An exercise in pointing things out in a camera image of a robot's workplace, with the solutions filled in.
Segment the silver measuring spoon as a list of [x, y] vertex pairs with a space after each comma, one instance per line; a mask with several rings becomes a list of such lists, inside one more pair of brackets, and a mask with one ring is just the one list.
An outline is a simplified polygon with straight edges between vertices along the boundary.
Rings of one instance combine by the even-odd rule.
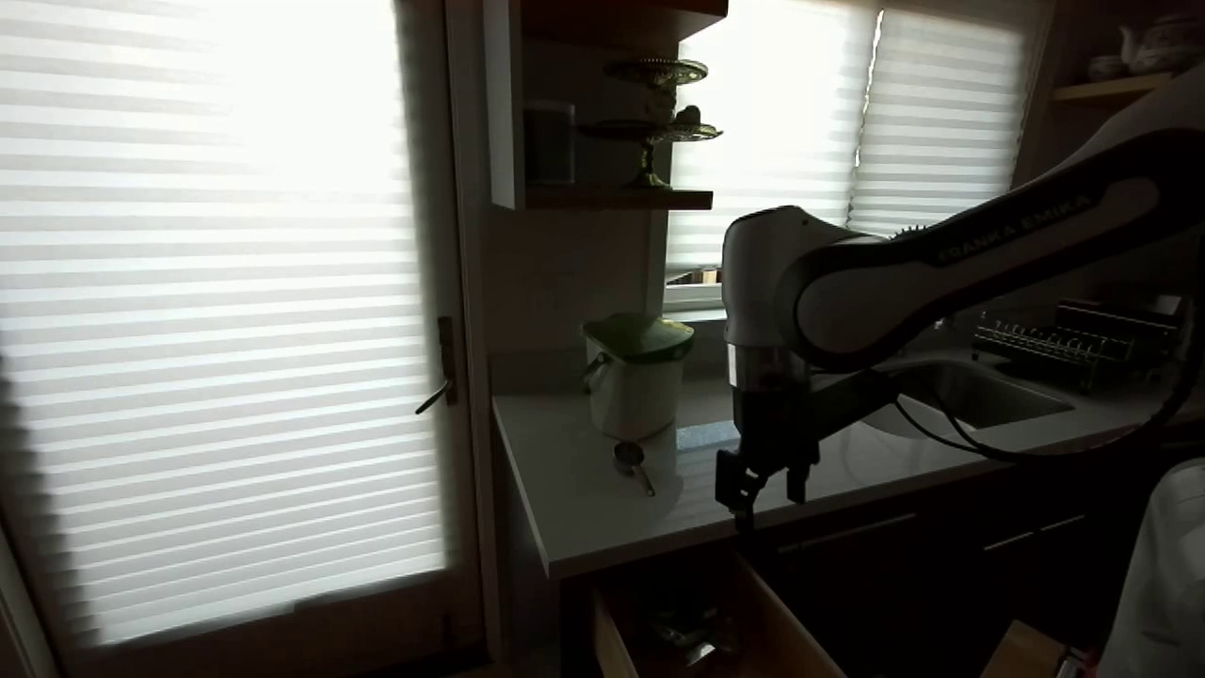
[[649, 476], [643, 468], [645, 454], [641, 446], [633, 442], [619, 442], [615, 446], [615, 468], [621, 476], [637, 482], [645, 496], [654, 497], [657, 491], [651, 485]]

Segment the dark cup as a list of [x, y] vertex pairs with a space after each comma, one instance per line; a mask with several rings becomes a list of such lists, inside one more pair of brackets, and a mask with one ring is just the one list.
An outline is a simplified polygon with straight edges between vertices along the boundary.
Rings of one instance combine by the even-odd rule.
[[523, 110], [524, 173], [528, 184], [575, 184], [575, 105], [528, 100]]

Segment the black dish rack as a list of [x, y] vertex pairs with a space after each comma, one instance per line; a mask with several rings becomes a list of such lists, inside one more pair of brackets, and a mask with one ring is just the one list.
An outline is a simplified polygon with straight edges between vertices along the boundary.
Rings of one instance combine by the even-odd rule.
[[1062, 299], [1046, 325], [980, 314], [970, 356], [1027, 381], [1053, 381], [1089, 394], [1122, 381], [1152, 378], [1181, 338], [1183, 317], [1119, 303]]

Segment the sink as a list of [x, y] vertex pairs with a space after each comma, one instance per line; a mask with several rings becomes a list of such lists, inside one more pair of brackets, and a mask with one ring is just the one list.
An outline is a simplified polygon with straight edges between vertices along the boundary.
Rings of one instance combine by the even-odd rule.
[[975, 362], [928, 359], [878, 366], [878, 372], [895, 382], [900, 396], [897, 405], [872, 412], [862, 424], [911, 440], [924, 437], [909, 421], [912, 419], [933, 434], [956, 440], [958, 434], [947, 413], [972, 434], [1072, 411], [1072, 403], [1059, 396], [1021, 385]]

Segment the white bin with green lid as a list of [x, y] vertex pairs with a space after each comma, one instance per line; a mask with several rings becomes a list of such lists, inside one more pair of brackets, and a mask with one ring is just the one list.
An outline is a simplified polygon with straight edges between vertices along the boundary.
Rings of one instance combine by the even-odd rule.
[[584, 322], [581, 387], [590, 421], [609, 438], [640, 442], [672, 424], [696, 331], [662, 316], [613, 313]]

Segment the wide white window blind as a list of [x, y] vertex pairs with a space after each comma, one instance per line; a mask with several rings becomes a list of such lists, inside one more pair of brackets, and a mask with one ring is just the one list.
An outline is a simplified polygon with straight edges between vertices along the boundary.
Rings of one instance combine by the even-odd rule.
[[712, 207], [668, 216], [668, 273], [718, 267], [725, 229], [750, 212], [795, 205], [844, 224], [877, 17], [876, 0], [729, 0], [682, 42], [709, 73], [678, 104], [719, 135], [674, 146], [671, 183], [711, 191]]

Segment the light wooden shelf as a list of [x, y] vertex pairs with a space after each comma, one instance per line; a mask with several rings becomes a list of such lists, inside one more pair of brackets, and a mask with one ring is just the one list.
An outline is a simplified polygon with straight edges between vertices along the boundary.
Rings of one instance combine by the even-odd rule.
[[1118, 79], [1065, 86], [1051, 93], [1050, 102], [1103, 108], [1123, 107], [1136, 102], [1160, 86], [1166, 86], [1174, 77], [1175, 73], [1140, 73]]

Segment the wooden wall shelf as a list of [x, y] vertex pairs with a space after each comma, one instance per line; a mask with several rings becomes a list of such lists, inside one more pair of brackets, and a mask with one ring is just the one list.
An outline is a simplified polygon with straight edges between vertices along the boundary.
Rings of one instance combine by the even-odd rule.
[[537, 185], [525, 177], [527, 39], [662, 55], [723, 20], [729, 0], [480, 0], [490, 197], [504, 210], [710, 210], [706, 190]]

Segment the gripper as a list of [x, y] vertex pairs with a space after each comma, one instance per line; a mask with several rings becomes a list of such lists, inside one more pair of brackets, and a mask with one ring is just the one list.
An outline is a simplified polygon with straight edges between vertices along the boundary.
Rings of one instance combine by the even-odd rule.
[[817, 462], [812, 430], [813, 387], [753, 390], [731, 387], [737, 450], [719, 449], [715, 458], [715, 501], [734, 518], [739, 533], [754, 529], [756, 501], [766, 476], [786, 468], [787, 499], [809, 502], [809, 479]]

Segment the white teapot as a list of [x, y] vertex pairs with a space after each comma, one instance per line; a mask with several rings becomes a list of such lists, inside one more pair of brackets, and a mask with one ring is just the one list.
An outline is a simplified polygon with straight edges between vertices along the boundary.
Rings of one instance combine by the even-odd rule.
[[1145, 30], [1119, 25], [1119, 60], [1128, 73], [1183, 73], [1205, 59], [1205, 20], [1163, 14]]

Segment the wooden box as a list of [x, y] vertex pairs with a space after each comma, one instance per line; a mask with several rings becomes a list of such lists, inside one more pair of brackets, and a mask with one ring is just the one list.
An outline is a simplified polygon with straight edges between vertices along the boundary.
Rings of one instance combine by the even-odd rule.
[[1066, 643], [1011, 621], [978, 678], [1056, 678], [1066, 653]]

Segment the wooden drawer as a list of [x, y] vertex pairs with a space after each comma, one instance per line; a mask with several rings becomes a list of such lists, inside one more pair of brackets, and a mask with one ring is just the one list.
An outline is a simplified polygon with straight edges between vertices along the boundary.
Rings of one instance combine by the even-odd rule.
[[[656, 648], [656, 606], [718, 605], [740, 652], [709, 670], [682, 670]], [[731, 548], [647, 558], [590, 584], [590, 648], [602, 678], [846, 678], [748, 559]]]

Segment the small metal cake stand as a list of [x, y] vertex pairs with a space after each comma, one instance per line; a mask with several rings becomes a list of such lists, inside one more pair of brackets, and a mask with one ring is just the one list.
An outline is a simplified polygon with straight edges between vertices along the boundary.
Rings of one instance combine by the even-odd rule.
[[709, 67], [696, 60], [670, 57], [627, 57], [602, 66], [609, 77], [643, 87], [645, 112], [658, 125], [671, 124], [677, 114], [676, 92], [680, 86], [698, 83], [709, 76]]

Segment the narrow white window blind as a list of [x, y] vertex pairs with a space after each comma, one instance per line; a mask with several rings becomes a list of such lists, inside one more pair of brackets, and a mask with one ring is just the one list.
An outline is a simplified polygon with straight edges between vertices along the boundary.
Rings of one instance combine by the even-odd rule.
[[1009, 189], [1031, 33], [986, 6], [882, 8], [847, 226], [890, 236]]

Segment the door with white blind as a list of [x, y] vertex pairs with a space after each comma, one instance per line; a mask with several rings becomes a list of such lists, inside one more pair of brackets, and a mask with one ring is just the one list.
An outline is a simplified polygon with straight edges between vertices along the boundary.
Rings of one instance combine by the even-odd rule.
[[0, 505], [67, 678], [484, 647], [443, 0], [0, 0]]

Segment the heap of kitchen utensils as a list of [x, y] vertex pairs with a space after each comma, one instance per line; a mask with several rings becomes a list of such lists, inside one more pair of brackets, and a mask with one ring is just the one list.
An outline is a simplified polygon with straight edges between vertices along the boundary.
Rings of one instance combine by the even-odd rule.
[[709, 670], [740, 652], [729, 618], [718, 605], [656, 606], [646, 613], [646, 623], [657, 652], [682, 670]]

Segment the large metal cake stand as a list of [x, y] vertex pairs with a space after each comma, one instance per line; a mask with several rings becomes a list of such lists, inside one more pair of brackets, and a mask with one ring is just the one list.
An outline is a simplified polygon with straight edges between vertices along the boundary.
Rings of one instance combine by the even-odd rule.
[[635, 143], [640, 151], [637, 173], [628, 187], [657, 190], [672, 188], [656, 170], [658, 147], [709, 141], [723, 135], [722, 130], [701, 120], [701, 111], [696, 105], [688, 105], [672, 113], [668, 120], [594, 120], [578, 124], [577, 132], [594, 140]]

